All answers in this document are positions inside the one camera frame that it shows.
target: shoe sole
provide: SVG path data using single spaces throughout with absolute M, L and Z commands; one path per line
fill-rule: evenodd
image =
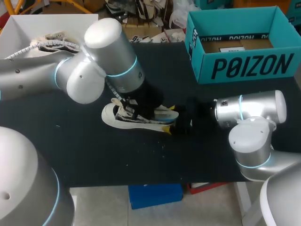
M 152 123 L 137 123 L 137 122 L 126 122 L 115 119 L 113 114 L 113 108 L 116 105 L 110 103 L 103 108 L 102 120 L 105 124 L 118 128 L 118 129 L 150 129 L 158 132 L 164 132 L 163 127 L 170 126 L 171 124 L 152 124 Z

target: dark table surface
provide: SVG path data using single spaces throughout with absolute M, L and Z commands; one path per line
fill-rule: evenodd
M 187 97 L 208 101 L 279 89 L 287 121 L 273 134 L 282 151 L 301 152 L 301 93 L 293 78 L 198 85 L 183 43 L 134 46 L 148 81 L 165 94 L 166 106 Z M 80 105 L 63 92 L 2 102 L 0 126 L 28 137 L 66 186 L 245 181 L 228 144 L 229 131 L 212 137 L 172 137 L 142 129 L 120 130 L 102 122 L 113 94 Z

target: white sneaker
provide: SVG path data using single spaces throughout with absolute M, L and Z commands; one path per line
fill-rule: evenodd
M 172 125 L 179 116 L 178 112 L 161 105 L 155 109 L 153 119 L 148 120 L 141 115 L 133 119 L 133 108 L 129 106 L 124 108 L 117 98 L 112 98 L 111 101 L 112 103 L 103 108 L 102 120 L 107 125 L 118 129 L 151 129 L 164 132 L 163 128 Z

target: floor tile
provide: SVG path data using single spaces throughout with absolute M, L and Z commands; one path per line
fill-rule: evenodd
M 71 188 L 77 196 L 74 226 L 127 226 L 127 186 Z
M 132 210 L 129 203 L 128 217 L 128 226 L 241 226 L 233 184 L 138 210 Z

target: yellow shoe accent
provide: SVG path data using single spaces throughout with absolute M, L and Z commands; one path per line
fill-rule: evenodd
M 164 132 L 166 132 L 166 133 L 168 133 L 169 135 L 171 135 L 171 132 L 169 131 L 170 126 L 164 126 L 162 129 L 163 129 Z

